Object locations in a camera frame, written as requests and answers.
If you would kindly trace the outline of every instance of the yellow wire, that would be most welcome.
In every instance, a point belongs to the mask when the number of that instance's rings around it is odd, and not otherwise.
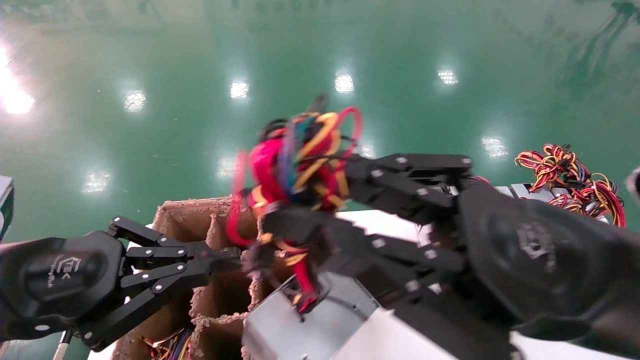
[[[302,261],[302,259],[304,259],[307,255],[306,254],[298,254],[298,255],[293,255],[289,258],[286,258],[284,263],[287,266],[292,266],[294,264],[299,263],[300,261]]]
[[[333,136],[333,143],[331,145],[331,148],[327,150],[327,152],[324,155],[327,155],[327,156],[333,155],[340,149],[340,132],[337,130],[334,130],[332,136]],[[325,162],[327,162],[327,160],[328,159],[326,158],[318,159],[310,167],[308,167],[308,169],[306,169],[302,173],[302,175],[300,175],[298,180],[296,180],[296,183],[294,184],[294,190],[300,191],[302,189],[302,186],[304,186],[304,184],[309,180],[309,178],[311,178],[311,175],[313,175]]]
[[[180,351],[180,356],[178,357],[178,360],[182,360],[182,357],[184,357],[184,352],[187,350],[188,343],[190,340],[191,340],[191,336],[189,337],[188,340],[184,342],[184,345],[182,346],[182,351]]]
[[[311,141],[309,141],[305,146],[302,147],[296,159],[298,161],[302,160],[313,148],[315,148],[320,143],[320,141],[329,136],[329,134],[333,130],[333,126],[337,121],[337,113],[326,113],[320,115],[317,118],[316,122],[319,122],[321,124],[324,123],[324,126],[322,127],[322,129],[320,129],[320,131],[318,131],[318,134],[316,134],[314,138],[311,139]]]
[[[604,180],[607,182],[607,187],[611,190],[611,183],[609,182],[609,178],[606,177],[603,173],[601,172],[594,172],[591,177],[593,177],[594,175],[600,175],[604,178]]]

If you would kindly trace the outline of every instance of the cable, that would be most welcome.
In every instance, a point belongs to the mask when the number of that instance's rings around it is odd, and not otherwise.
[[[191,329],[178,329],[167,338],[151,341],[142,337],[152,360],[190,360],[191,359]]]
[[[568,211],[598,218],[609,214],[611,223],[618,227],[627,224],[623,202],[616,195],[618,187],[605,175],[589,170],[577,159],[570,145],[545,144],[543,153],[524,151],[515,158],[515,163],[533,169],[535,182],[529,188],[536,192],[543,186],[567,188],[569,195],[560,195],[550,205]]]
[[[65,354],[67,353],[67,349],[72,337],[73,332],[71,330],[67,330],[62,333],[60,342],[58,343],[58,347],[56,349],[56,353],[53,355],[53,360],[63,360],[65,358]]]
[[[258,144],[250,151],[248,165],[256,185],[246,196],[258,222],[270,206],[296,203],[315,211],[334,213],[344,207],[349,187],[344,173],[346,162],[357,148],[362,133],[363,119],[358,108],[349,107],[339,113],[325,113],[326,97],[318,97],[306,112],[287,120],[271,121],[259,134]],[[344,136],[340,127],[353,116],[353,133]],[[234,245],[249,247],[253,239],[243,239],[237,232],[242,199],[246,159],[240,154],[234,176],[234,201],[226,224],[226,232]],[[301,300],[297,308],[304,308],[317,300],[316,282],[312,278],[307,250],[292,246],[286,239],[275,244],[285,254],[285,263],[291,268],[300,286]]]
[[[248,247],[251,239],[244,239],[238,233],[238,218],[240,216],[240,209],[242,206],[242,187],[244,184],[244,164],[246,163],[246,152],[241,151],[237,155],[236,171],[233,178],[232,196],[234,197],[230,211],[228,221],[225,227],[227,236],[232,243],[239,247]]]

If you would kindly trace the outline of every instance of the blue wire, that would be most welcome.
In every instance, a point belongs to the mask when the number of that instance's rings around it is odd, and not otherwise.
[[[295,129],[296,124],[294,123],[294,119],[296,117],[292,117],[289,119],[285,126],[285,134],[282,139],[282,146],[280,148],[280,154],[278,155],[278,182],[280,183],[280,187],[284,191],[285,195],[289,200],[293,200],[293,184],[295,183],[293,169],[293,147],[295,145]]]
[[[296,124],[295,126],[295,131],[294,131],[294,144],[292,147],[292,153],[293,154],[297,154],[300,152],[300,149],[302,149],[302,144],[305,140],[305,131],[307,130],[308,126],[313,123],[314,118],[309,117],[307,119],[305,119],[305,121]],[[295,161],[295,159],[292,159],[291,161],[291,177],[289,178],[290,180],[290,187],[291,187],[291,191],[292,193],[294,192],[293,188],[294,185],[296,183],[296,180],[298,178],[298,162]]]

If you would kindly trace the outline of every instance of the metal screw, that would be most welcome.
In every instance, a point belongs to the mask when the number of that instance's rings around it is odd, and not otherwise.
[[[380,249],[381,247],[385,246],[387,243],[385,243],[385,240],[382,239],[375,239],[371,242],[373,244],[373,247],[376,249]]]
[[[420,284],[416,281],[416,280],[411,280],[410,282],[406,283],[404,285],[404,287],[410,292],[414,292],[415,290],[418,290],[420,288]]]
[[[424,255],[427,257],[427,259],[431,260],[431,259],[435,259],[438,257],[438,253],[435,250],[427,250],[424,252]]]

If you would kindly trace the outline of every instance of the cardboard box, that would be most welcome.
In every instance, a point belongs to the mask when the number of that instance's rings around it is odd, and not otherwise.
[[[231,246],[224,232],[231,197],[185,201],[167,201],[156,212],[153,228],[179,241],[205,240],[212,249]],[[243,208],[239,232],[254,238],[257,227],[248,208]],[[275,269],[278,280],[290,276],[282,262]],[[221,274],[204,287],[196,288],[175,299],[141,323],[116,343],[112,360],[148,360],[141,336],[161,339],[191,322],[193,358],[203,360],[249,360],[242,349],[243,320],[273,288],[261,281],[252,281],[238,271]]]

